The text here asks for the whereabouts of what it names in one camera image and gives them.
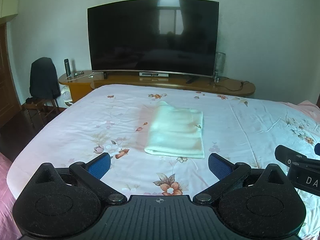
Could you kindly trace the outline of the floral pink bed sheet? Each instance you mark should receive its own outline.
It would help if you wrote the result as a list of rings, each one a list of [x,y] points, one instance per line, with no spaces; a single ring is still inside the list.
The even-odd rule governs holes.
[[[144,151],[156,104],[203,112],[204,158]],[[319,196],[295,188],[274,152],[283,145],[310,159],[319,143],[319,110],[207,92],[105,85],[53,121],[13,162],[7,184],[23,239],[315,239]],[[106,203],[69,170],[102,153],[101,178],[127,198]],[[251,167],[241,188],[212,204],[193,197],[219,180],[216,153]]]

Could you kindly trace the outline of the large curved black television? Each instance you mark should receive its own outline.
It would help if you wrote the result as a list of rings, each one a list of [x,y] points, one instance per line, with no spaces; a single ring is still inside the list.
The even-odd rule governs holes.
[[[211,77],[219,9],[211,0],[126,0],[88,8],[92,70]]]

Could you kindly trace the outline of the wooden tv console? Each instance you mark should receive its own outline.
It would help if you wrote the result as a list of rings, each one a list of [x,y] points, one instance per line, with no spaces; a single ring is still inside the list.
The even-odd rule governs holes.
[[[186,84],[191,76],[170,74],[169,77],[142,77],[138,72],[91,72],[84,71],[79,77],[59,77],[59,83],[68,86],[73,102],[77,102],[92,90],[103,85],[134,85],[193,90],[240,97],[251,96],[255,93],[255,85],[249,81],[240,81],[222,77],[219,82],[214,82],[209,77],[200,77],[197,81]]]

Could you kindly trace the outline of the wooden chair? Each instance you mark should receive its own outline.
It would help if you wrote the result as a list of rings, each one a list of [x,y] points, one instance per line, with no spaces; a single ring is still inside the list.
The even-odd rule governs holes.
[[[41,98],[27,98],[22,105],[24,111],[26,111],[28,120],[32,128],[35,128],[33,118],[37,116],[41,125],[45,126],[45,121],[53,113],[59,115],[61,113],[60,107],[57,104],[56,99],[41,99]]]

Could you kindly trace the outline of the white knit sweater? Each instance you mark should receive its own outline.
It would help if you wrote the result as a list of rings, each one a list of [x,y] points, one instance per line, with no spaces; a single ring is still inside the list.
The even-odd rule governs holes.
[[[204,158],[203,112],[176,108],[165,101],[156,104],[144,151],[168,157]]]

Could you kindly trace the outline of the white small fan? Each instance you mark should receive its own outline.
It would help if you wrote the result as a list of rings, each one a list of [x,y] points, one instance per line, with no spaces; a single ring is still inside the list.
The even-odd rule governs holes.
[[[67,106],[71,106],[73,104],[72,96],[71,96],[71,91],[68,86],[63,86],[61,90],[61,96],[63,98],[64,103]]]

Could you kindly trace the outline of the silver set-top box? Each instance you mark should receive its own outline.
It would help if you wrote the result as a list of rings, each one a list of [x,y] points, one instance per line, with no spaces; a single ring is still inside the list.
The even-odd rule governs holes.
[[[142,77],[169,77],[169,74],[166,74],[166,73],[139,72],[139,76],[142,76]]]

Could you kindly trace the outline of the brown wooden door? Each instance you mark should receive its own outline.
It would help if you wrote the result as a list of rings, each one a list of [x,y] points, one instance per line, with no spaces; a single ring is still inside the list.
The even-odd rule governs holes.
[[[12,72],[10,68],[8,45],[7,45],[7,26],[1,24],[1,76],[0,76],[0,123],[3,127],[20,110],[21,104],[18,100]]]

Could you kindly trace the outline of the black remote control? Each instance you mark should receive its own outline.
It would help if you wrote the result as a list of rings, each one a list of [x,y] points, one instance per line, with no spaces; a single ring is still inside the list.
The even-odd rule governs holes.
[[[197,81],[200,77],[199,76],[192,76],[189,80],[186,81],[186,84],[191,84]]]

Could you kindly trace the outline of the black jacket on chair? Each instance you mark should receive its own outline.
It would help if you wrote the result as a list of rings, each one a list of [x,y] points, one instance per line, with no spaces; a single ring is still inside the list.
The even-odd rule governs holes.
[[[61,95],[57,72],[49,57],[41,57],[31,64],[29,92],[32,97],[54,100]]]

